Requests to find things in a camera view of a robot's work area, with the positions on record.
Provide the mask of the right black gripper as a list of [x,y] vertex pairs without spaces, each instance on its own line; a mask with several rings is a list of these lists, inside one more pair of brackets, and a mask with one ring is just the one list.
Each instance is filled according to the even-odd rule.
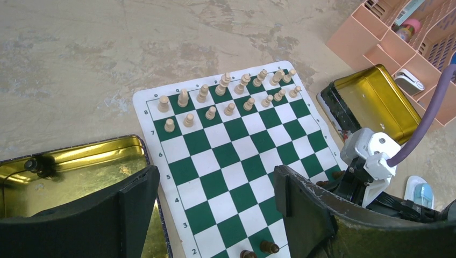
[[[318,181],[316,185],[360,206],[368,185],[366,179],[367,174],[361,169],[361,159],[356,158],[345,170],[344,176],[334,181]],[[390,217],[419,223],[455,221],[455,201],[442,211],[437,211],[415,204],[411,200],[392,196],[384,191],[367,206],[367,209]]]

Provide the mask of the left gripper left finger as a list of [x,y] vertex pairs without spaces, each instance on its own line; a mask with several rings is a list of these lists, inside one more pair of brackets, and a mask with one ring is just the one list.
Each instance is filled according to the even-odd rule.
[[128,178],[31,217],[1,220],[1,257],[141,257],[160,173]]

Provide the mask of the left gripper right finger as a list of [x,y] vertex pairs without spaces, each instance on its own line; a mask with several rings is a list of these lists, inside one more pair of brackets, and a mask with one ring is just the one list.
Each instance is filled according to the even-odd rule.
[[286,165],[273,174],[292,257],[455,257],[455,221],[390,217],[355,205]]

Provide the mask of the dark chess piece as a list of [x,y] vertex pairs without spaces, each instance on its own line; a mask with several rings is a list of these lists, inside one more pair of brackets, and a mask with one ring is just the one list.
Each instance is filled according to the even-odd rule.
[[266,254],[276,254],[280,251],[280,248],[274,242],[263,240],[260,243],[260,250]]
[[251,250],[242,250],[240,258],[258,258],[257,254]]
[[338,178],[344,176],[344,174],[345,174],[345,171],[333,171],[333,172],[328,171],[326,173],[326,175],[330,181],[337,180]]

